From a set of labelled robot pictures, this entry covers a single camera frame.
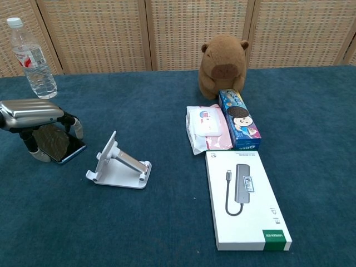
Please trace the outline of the white folding phone stand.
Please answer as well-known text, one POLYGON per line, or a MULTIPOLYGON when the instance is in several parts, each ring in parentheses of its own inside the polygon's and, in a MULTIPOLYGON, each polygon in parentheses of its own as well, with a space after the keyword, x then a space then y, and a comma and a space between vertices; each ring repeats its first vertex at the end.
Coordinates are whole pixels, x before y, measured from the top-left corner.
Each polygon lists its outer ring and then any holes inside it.
POLYGON ((86 178, 98 185, 144 189, 149 180, 152 164, 138 161, 118 147, 113 132, 102 152, 96 155, 98 160, 95 171, 88 170, 86 178))

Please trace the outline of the white USB hub box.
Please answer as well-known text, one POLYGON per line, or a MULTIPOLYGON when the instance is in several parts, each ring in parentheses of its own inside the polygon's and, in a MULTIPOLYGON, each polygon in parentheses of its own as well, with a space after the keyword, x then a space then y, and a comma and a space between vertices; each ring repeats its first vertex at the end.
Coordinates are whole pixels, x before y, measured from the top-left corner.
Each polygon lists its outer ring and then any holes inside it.
POLYGON ((207 151, 219 251, 288 251, 292 238, 257 151, 207 151))

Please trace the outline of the brown capybara plush toy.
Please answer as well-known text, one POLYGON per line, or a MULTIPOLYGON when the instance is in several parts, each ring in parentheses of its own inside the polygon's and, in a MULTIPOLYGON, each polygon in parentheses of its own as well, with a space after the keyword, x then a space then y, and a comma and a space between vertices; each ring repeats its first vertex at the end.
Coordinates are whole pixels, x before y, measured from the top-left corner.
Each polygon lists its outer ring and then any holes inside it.
POLYGON ((220 90, 241 93, 246 79, 245 51, 247 40, 220 34, 201 46, 203 53, 199 68, 199 87, 207 99, 215 99, 220 90))

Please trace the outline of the black smartphone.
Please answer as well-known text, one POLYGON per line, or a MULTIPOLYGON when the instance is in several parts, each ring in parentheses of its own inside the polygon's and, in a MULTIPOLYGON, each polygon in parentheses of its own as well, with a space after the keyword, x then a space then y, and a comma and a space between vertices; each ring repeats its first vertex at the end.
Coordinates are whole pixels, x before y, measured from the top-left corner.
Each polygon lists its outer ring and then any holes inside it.
POLYGON ((64 164, 82 152, 86 144, 55 124, 43 125, 33 132, 38 148, 54 162, 64 164))

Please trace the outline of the blue Oreo cookie box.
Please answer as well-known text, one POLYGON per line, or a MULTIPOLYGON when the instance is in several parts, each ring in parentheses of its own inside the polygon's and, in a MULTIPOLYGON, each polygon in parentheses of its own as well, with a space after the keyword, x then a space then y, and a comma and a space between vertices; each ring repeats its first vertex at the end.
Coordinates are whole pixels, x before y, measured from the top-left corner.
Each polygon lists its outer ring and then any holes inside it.
POLYGON ((258 150, 261 134, 241 95, 232 89, 220 90, 219 106, 228 125, 234 150, 258 150))

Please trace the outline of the blue table cloth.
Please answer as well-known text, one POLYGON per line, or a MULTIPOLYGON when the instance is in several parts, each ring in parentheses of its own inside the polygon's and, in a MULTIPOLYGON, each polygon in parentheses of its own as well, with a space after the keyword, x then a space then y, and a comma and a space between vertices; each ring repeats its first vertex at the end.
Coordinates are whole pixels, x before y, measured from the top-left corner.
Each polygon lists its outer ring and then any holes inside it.
POLYGON ((248 70, 243 100, 293 240, 289 251, 218 251, 204 155, 187 106, 209 106, 195 71, 56 77, 54 102, 86 149, 34 159, 0 130, 0 267, 356 267, 356 66, 248 70), (152 164, 144 189, 86 178, 113 132, 152 164))

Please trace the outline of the pink wet wipes pack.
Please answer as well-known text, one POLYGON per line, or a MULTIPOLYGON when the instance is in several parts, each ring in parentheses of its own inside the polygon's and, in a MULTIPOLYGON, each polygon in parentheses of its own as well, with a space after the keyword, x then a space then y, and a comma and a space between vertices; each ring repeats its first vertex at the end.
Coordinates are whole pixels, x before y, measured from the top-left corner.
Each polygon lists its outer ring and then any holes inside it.
POLYGON ((186 132, 194 155, 233 147, 228 125, 219 105, 187 106, 185 118, 186 132))

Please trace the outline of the clear plastic water bottle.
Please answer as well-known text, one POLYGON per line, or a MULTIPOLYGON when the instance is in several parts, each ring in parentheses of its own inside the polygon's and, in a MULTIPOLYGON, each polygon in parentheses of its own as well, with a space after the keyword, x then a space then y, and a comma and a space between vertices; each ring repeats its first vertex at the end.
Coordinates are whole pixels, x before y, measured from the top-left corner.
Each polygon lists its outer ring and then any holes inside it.
POLYGON ((32 91, 41 99, 57 96, 56 81, 37 38, 26 29, 19 17, 9 17, 6 22, 12 30, 12 51, 32 91))

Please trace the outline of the woven bamboo folding screen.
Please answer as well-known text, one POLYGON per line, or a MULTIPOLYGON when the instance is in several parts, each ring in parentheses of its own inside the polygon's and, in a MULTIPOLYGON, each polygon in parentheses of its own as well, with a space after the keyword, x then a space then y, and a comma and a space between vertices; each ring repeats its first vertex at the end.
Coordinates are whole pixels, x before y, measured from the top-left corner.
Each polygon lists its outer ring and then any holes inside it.
POLYGON ((0 0, 0 77, 23 75, 9 17, 54 74, 196 70, 223 33, 249 42, 249 68, 356 65, 356 0, 0 0))

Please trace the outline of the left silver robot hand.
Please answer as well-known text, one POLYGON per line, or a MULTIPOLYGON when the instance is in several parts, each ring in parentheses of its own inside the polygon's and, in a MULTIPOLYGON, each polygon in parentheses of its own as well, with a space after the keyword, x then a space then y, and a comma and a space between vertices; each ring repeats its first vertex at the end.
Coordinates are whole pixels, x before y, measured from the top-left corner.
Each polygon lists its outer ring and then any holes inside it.
POLYGON ((66 133, 83 139, 80 120, 49 100, 32 98, 0 101, 0 128, 19 134, 28 152, 42 162, 50 162, 52 159, 38 148, 33 132, 49 124, 55 124, 66 133))

